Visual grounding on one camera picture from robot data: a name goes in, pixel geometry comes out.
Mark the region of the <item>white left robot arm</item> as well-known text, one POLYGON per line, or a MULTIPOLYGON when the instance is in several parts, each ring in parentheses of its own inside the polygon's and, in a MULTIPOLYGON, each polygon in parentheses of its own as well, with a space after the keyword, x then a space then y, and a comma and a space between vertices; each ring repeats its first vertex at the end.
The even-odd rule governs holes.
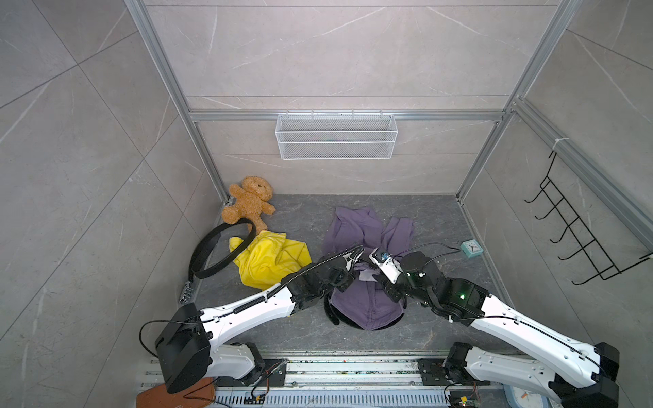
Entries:
POLYGON ((177 394, 204 377, 248 377, 253 367, 229 368, 219 361, 219 349, 257 326, 319 304, 335 290, 343 292, 355 280, 354 267, 362 253, 361 246, 354 246, 328 256, 231 304, 199 310, 190 303, 179 308, 155 341, 166 391, 177 394))

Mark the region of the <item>purple trousers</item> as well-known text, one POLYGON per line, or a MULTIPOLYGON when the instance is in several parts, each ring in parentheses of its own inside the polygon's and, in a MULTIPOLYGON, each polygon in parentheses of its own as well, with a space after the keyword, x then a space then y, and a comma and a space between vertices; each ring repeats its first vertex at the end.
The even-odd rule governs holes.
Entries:
POLYGON ((344 292, 333 290, 327 298, 332 296, 334 303, 340 300, 353 303, 361 296, 386 295, 374 279, 383 273, 372 263, 369 255, 375 248, 380 248, 392 256, 403 256, 411 248, 413 234, 414 222, 410 218, 392 217, 384 224, 371 207, 337 207, 335 218, 323 240, 322 252, 331 255, 362 245, 364 253, 354 267, 354 282, 344 292))

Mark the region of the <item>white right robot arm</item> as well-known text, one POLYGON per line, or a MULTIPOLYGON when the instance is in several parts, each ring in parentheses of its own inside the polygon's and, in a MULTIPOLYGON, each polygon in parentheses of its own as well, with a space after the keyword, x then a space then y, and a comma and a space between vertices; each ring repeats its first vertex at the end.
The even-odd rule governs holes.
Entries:
POLYGON ((454 343, 442 371, 454 384, 495 382, 531 391, 564 407, 617 407, 620 353, 558 333, 508 306, 470 280, 448 278, 421 252, 394 258, 374 250, 378 280, 394 301, 406 297, 450 323, 503 340, 521 355, 501 355, 454 343))

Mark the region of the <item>yellow trousers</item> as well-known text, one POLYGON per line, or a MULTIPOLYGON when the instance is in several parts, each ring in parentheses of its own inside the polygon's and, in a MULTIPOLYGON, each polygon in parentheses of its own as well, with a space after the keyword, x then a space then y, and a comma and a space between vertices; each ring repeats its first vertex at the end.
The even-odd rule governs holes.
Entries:
POLYGON ((241 283, 259 290, 269 289, 311 263, 306 243, 272 231, 262 231, 234 260, 241 283))

